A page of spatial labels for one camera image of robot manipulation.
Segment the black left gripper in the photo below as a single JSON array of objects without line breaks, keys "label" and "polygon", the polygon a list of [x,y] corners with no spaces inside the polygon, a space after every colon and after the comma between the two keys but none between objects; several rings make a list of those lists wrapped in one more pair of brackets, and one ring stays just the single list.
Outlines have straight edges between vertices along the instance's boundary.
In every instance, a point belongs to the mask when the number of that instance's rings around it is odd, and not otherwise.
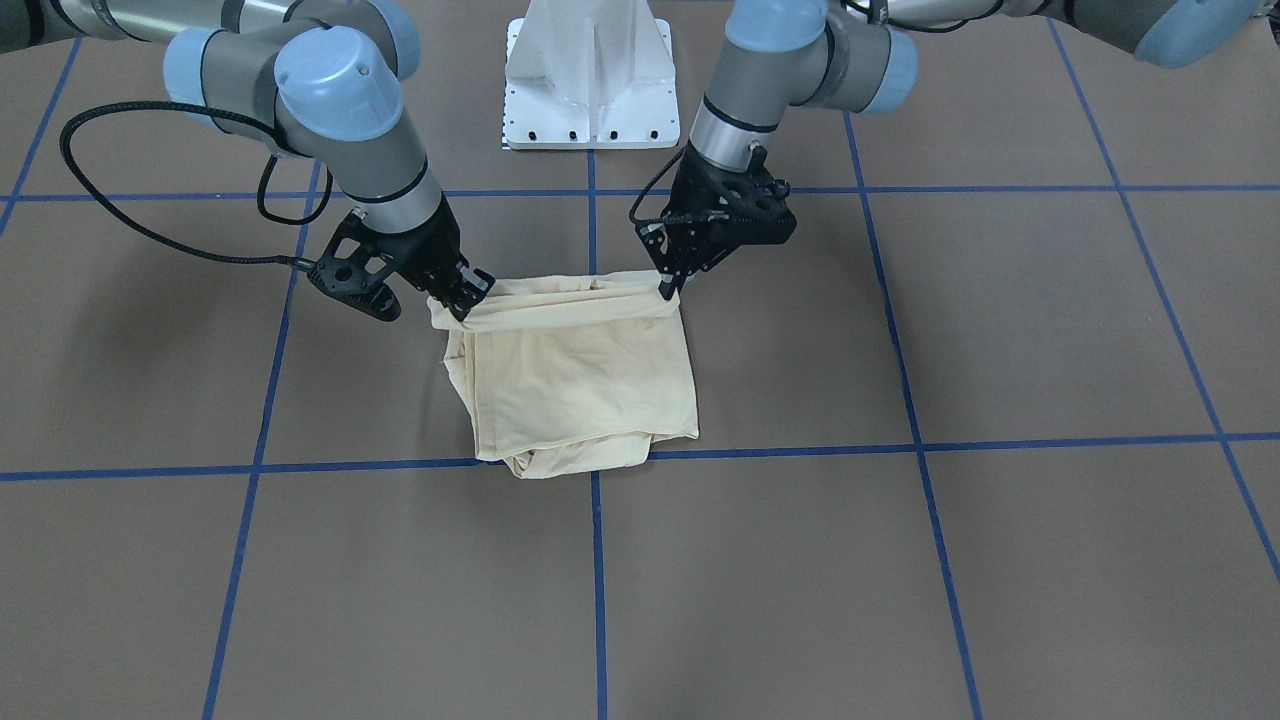
[{"label": "black left gripper", "polygon": [[672,167],[677,168],[669,200],[659,217],[636,219],[636,234],[659,274],[658,295],[664,301],[672,301],[685,283],[699,273],[695,260],[703,231],[701,213],[707,208],[705,191],[701,188],[701,169],[707,163],[716,165],[694,143],[685,143],[636,200],[641,202],[657,181]]}]

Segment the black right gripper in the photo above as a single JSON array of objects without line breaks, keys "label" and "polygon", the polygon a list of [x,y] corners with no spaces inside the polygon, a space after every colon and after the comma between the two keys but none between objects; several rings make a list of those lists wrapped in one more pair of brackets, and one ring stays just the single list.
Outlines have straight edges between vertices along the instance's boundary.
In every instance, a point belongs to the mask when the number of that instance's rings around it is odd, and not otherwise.
[{"label": "black right gripper", "polygon": [[[357,206],[353,211],[374,228],[375,206]],[[460,227],[445,196],[439,199],[433,214],[416,227],[389,234],[396,256],[402,265],[396,272],[419,291],[430,293],[431,323],[456,325],[465,323],[495,286],[495,277],[470,266],[461,252]]]}]

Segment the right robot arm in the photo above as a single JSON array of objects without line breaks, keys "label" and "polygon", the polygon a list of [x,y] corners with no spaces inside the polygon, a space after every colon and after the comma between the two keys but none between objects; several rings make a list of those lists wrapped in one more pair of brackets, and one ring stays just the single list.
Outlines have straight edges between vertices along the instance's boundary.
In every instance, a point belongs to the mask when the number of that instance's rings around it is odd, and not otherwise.
[{"label": "right robot arm", "polygon": [[[69,119],[59,151],[84,191],[134,232],[179,252],[232,265],[283,265],[380,322],[401,304],[398,275],[463,320],[494,279],[460,249],[460,228],[404,104],[420,63],[408,13],[393,1],[5,1],[3,51],[70,38],[161,44],[166,99],[113,102]],[[315,259],[228,256],[191,247],[116,208],[76,160],[88,122],[174,111],[261,142],[270,156],[259,214],[307,225],[339,190],[352,209]]]}]

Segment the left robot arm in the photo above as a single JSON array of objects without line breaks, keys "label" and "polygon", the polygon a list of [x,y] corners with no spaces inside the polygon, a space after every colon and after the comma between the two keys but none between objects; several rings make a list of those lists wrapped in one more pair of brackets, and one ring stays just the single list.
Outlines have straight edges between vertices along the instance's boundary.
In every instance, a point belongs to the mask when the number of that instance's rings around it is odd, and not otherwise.
[{"label": "left robot arm", "polygon": [[786,111],[896,110],[916,82],[918,35],[1043,17],[1174,69],[1216,51],[1258,10],[1257,1],[736,1],[687,142],[666,164],[669,200],[658,217],[628,217],[658,293],[672,300],[744,246],[785,243],[797,224],[790,187],[765,163]]}]

